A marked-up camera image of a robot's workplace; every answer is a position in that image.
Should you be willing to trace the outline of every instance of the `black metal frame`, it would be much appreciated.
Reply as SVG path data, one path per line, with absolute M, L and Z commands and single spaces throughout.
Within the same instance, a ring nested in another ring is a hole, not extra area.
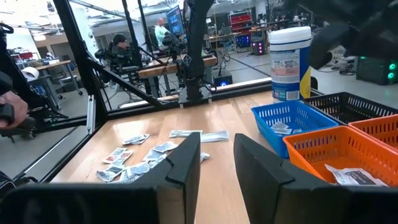
M 176 101 L 160 103 L 156 99 L 153 99 L 146 94 L 143 94 L 139 96 L 145 99 L 148 104 L 132 106 L 129 108 L 121 108 L 108 112 L 106 110 L 105 102 L 100 92 L 101 90 L 98 80 L 98 73 L 108 72 L 110 75 L 112 75 L 112 78 L 115 79 L 118 84 L 120 84 L 124 88 L 127 88 L 128 90 L 134 89 L 135 87 L 132 86 L 130 83 L 125 82 L 117 75 L 112 74 L 110 71 L 105 70 L 101 65 L 88 58 L 84 41 L 82 41 L 68 0 L 54 0 L 54 4 L 58 10 L 60 19 L 63 22 L 64 30 L 67 34 L 68 41 L 71 43 L 70 45 L 72 48 L 72 52 L 74 55 L 76 55 L 75 60 L 80 71 L 81 80 L 88 94 L 93 95 L 96 99 L 96 128 L 92 134 L 85 136 L 67 155 L 65 155 L 60 161 L 58 161 L 57 164 L 51 169 L 51 171 L 43 179 L 40 180 L 40 182 L 50 182 L 58 174 L 58 172 L 60 172 L 63 167 L 65 167 L 65 165 L 73 158 L 73 156 L 75 156 L 79 152 L 79 150 L 96 134 L 96 132 L 105 124 L 105 122 L 112 119 L 125 118 L 129 116 L 152 113 L 155 111 L 169 110 L 179 107 L 179 104 Z M 264 91 L 271 91 L 271 80 L 255 83 L 252 85 L 237 86 L 236 88 L 217 90 L 212 94 L 212 100 L 223 100 L 237 96 L 260 93 Z M 312 89 L 312 95 L 322 95 L 322 93 Z M 77 118 L 73 118 L 72 121 L 61 121 L 59 126 L 61 128 L 48 128 L 44 129 L 43 131 L 53 131 L 55 129 L 81 126 L 85 123 L 86 118 L 84 116 L 80 116 Z M 18 177 L 26 175 L 25 171 L 29 170 L 29 168 L 21 172 Z

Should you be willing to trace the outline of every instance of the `monitor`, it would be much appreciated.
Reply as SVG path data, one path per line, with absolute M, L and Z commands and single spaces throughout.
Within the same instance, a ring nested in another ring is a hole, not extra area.
M 166 12 L 166 16 L 169 23 L 170 32 L 173 35 L 185 34 L 180 6 L 177 5 L 169 12 Z

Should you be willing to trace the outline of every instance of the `concrete floor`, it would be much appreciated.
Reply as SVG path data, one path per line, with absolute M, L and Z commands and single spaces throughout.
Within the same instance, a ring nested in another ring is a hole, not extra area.
M 231 60 L 226 63 L 226 69 L 232 74 L 234 83 L 245 82 L 259 78 L 266 78 L 271 75 L 269 55 L 253 56 L 248 52 L 231 54 Z M 378 86 L 355 79 L 355 76 L 342 76 L 338 72 L 323 73 L 313 70 L 312 76 L 318 79 L 319 90 L 323 93 L 337 93 L 347 91 L 355 95 L 380 102 L 387 106 L 398 108 L 398 86 Z M 170 87 L 176 88 L 177 77 L 174 74 L 168 75 L 171 81 Z M 160 78 L 162 94 L 164 93 L 164 79 Z M 125 92 L 115 93 L 114 89 L 105 89 L 111 103 L 112 109 L 118 107 L 129 99 Z M 70 117 L 86 114 L 87 93 L 79 96 L 77 92 L 62 94 L 65 99 L 61 100 L 61 113 Z M 66 134 L 68 137 L 59 142 Z M 37 163 L 29 172 L 36 178 L 42 178 L 66 153 L 78 144 L 85 137 L 85 127 L 70 128 L 38 135 L 34 140 L 23 140 L 16 137 L 13 144 L 7 138 L 0 138 L 0 170 L 11 177 L 24 170 L 42 154 L 47 156 Z

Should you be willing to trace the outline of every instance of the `person sitting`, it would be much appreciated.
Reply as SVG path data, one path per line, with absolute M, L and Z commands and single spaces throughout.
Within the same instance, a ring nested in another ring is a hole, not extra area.
M 157 26 L 155 26 L 155 35 L 156 35 L 156 39 L 157 39 L 157 43 L 159 45 L 159 49 L 160 50 L 165 50 L 167 49 L 166 46 L 163 45 L 162 41 L 164 39 L 164 37 L 169 34 L 170 31 L 168 31 L 165 27 L 164 27 L 164 21 L 162 18 L 159 18 L 157 20 Z

